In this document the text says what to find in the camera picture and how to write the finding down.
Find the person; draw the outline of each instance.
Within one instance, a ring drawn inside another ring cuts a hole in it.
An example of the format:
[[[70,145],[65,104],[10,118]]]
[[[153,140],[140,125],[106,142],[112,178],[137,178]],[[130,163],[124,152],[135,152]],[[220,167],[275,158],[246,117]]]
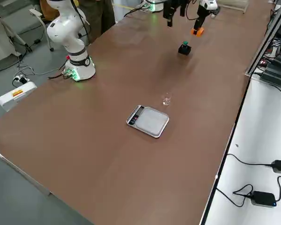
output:
[[[84,12],[89,39],[93,43],[98,37],[116,24],[111,0],[78,0]]]

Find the tabletop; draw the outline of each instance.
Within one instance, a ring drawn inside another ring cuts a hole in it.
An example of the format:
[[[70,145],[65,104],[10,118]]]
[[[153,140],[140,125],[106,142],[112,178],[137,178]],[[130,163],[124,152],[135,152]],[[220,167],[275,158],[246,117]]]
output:
[[[178,13],[128,16],[89,47],[93,78],[48,81],[0,119],[0,153],[96,225],[199,224],[269,9],[223,9],[202,37]],[[168,114],[159,139],[126,125],[137,105]]]

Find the gray floor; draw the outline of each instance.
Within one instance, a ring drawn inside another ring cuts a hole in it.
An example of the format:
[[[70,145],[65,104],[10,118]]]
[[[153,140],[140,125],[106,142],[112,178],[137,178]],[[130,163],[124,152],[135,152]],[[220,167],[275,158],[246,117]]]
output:
[[[0,225],[92,225],[0,160]]]
[[[136,6],[138,0],[116,0],[118,4]],[[116,20],[119,21],[128,12],[125,8],[116,8]],[[36,18],[29,15],[27,8],[21,9],[5,18],[5,21],[18,34],[39,25]],[[43,28],[21,35],[28,45],[40,38]],[[24,53],[22,46],[15,44],[17,51]],[[36,73],[43,73],[59,68],[66,59],[66,51],[60,46],[53,44],[54,52],[50,52],[45,37],[38,45],[32,46],[33,52],[28,53],[21,66],[30,66]],[[16,62],[16,57],[10,57],[0,62],[0,68]],[[14,89],[12,86],[13,75],[17,71],[16,66],[0,72],[0,96]],[[55,72],[46,75],[30,75],[29,79],[37,86],[43,84],[48,76],[55,75]],[[5,111],[0,106],[0,117]],[[45,196],[19,173],[13,170],[0,160],[0,225],[91,225],[76,211],[70,209],[61,200],[53,195]]]

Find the green light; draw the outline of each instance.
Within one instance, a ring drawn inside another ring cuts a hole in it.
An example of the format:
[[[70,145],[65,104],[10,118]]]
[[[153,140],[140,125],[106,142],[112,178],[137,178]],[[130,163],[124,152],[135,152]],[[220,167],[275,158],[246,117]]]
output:
[[[154,5],[154,4],[151,5],[150,8],[149,8],[149,10],[150,10],[151,12],[154,12],[154,11],[155,11],[155,5]]]

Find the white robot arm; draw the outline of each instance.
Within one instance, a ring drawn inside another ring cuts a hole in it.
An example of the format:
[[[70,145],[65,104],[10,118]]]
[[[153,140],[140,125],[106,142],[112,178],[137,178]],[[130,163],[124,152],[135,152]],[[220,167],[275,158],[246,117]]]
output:
[[[64,72],[70,74],[75,81],[91,78],[96,70],[78,32],[83,28],[80,16],[85,20],[84,13],[74,9],[73,0],[47,0],[48,4],[59,11],[59,17],[53,20],[47,28],[47,33],[53,42],[62,44],[69,53]]]

